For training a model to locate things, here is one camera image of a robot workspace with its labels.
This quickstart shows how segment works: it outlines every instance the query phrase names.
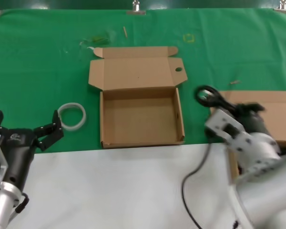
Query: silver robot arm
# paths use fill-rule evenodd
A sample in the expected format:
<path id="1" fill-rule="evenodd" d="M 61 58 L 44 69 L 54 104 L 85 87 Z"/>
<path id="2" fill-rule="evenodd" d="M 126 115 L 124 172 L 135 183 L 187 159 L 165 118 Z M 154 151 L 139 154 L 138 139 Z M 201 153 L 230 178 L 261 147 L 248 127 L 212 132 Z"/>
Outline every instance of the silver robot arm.
<path id="1" fill-rule="evenodd" d="M 232 208 L 243 229 L 286 229 L 286 156 L 279 156 L 276 141 L 267 133 L 248 133 L 221 109 L 205 126 L 224 139 L 244 170 L 229 187 Z"/>

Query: black cable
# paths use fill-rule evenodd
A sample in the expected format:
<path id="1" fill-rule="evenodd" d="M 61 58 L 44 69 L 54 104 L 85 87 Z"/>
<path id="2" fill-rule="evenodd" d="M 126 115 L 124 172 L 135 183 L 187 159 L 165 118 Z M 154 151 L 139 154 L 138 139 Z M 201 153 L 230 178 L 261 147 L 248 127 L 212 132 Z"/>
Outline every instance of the black cable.
<path id="1" fill-rule="evenodd" d="M 234 222 L 234 224 L 233 224 L 233 229 L 236 229 L 236 228 L 238 228 L 238 226 L 239 226 L 239 223 L 238 223 L 238 221 L 235 221 L 235 222 Z"/>
<path id="2" fill-rule="evenodd" d="M 188 208 L 188 206 L 187 206 L 187 204 L 186 204 L 186 201 L 185 201 L 185 198 L 184 198 L 184 185 L 185 185 L 186 180 L 187 180 L 190 176 L 192 176 L 192 175 L 194 175 L 195 173 L 197 173 L 197 172 L 204 166 L 204 164 L 205 164 L 205 162 L 206 162 L 206 160 L 207 160 L 207 158 L 208 158 L 208 156 L 209 156 L 209 154 L 210 154 L 210 151 L 211 151 L 210 149 L 211 149 L 211 145 L 212 145 L 211 140 L 210 140 L 208 137 L 207 137 L 207 139 L 208 139 L 208 145 L 207 145 L 207 147 L 206 147 L 206 150 L 205 150 L 205 153 L 204 153 L 204 157 L 202 158 L 200 164 L 198 165 L 198 167 L 197 167 L 194 171 L 192 171 L 192 172 L 190 172 L 188 175 L 186 175 L 186 176 L 183 178 L 182 183 L 181 183 L 181 197 L 182 197 L 183 205 L 184 205 L 185 210 L 186 210 L 186 212 L 188 213 L 189 217 L 192 219 L 192 221 L 194 222 L 194 224 L 195 224 L 199 229 L 202 229 L 202 227 L 198 224 L 198 222 L 197 222 L 197 221 L 195 220 L 195 218 L 192 216 L 192 214 L 191 214 L 191 212 L 190 212 L 190 209 Z"/>
<path id="3" fill-rule="evenodd" d="M 15 208 L 15 212 L 17 214 L 20 214 L 24 210 L 25 206 L 27 206 L 27 204 L 29 203 L 29 200 L 30 200 L 27 194 L 22 193 L 22 195 L 24 196 L 23 202 Z"/>

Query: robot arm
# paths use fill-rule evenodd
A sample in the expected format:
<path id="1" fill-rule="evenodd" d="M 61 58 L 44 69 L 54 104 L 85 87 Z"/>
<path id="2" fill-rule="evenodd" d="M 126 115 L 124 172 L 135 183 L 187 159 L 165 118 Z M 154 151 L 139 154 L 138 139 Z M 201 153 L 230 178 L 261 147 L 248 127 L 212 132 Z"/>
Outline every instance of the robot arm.
<path id="1" fill-rule="evenodd" d="M 1 126 L 2 120 L 3 113 L 0 111 L 0 229 L 6 229 L 25 206 L 18 204 L 24 195 L 23 188 L 36 148 L 44 151 L 60 140 L 63 132 L 57 111 L 51 124 L 34 130 L 7 129 Z"/>
<path id="2" fill-rule="evenodd" d="M 207 90 L 203 102 L 198 94 Z M 267 131 L 258 104 L 228 103 L 213 88 L 199 87 L 197 101 L 218 109 L 205 126 L 236 153 L 244 173 L 229 187 L 232 208 L 244 229 L 286 229 L 286 157 Z"/>

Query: box lid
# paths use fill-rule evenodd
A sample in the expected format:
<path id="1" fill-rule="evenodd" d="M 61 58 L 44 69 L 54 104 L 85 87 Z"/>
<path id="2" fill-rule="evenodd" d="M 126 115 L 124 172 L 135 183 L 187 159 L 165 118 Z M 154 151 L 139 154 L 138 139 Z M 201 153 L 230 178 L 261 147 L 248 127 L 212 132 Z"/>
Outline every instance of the box lid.
<path id="1" fill-rule="evenodd" d="M 177 47 L 95 48 L 89 84 L 104 91 L 176 86 L 187 80 Z"/>
<path id="2" fill-rule="evenodd" d="M 286 91 L 221 91 L 232 103 L 286 103 Z"/>

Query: cardboard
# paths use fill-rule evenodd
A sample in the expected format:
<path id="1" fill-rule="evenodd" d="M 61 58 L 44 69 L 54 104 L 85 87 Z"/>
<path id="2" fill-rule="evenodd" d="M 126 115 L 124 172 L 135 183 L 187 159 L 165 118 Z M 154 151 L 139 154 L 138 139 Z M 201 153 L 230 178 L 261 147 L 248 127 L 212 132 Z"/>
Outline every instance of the cardboard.
<path id="1" fill-rule="evenodd" d="M 183 143 L 176 86 L 187 80 L 176 47 L 95 48 L 89 84 L 101 92 L 103 148 Z"/>
<path id="2" fill-rule="evenodd" d="M 286 91 L 225 91 L 222 96 L 232 103 L 260 103 L 265 125 L 280 146 L 286 147 Z M 237 160 L 229 152 L 232 178 L 238 175 Z"/>

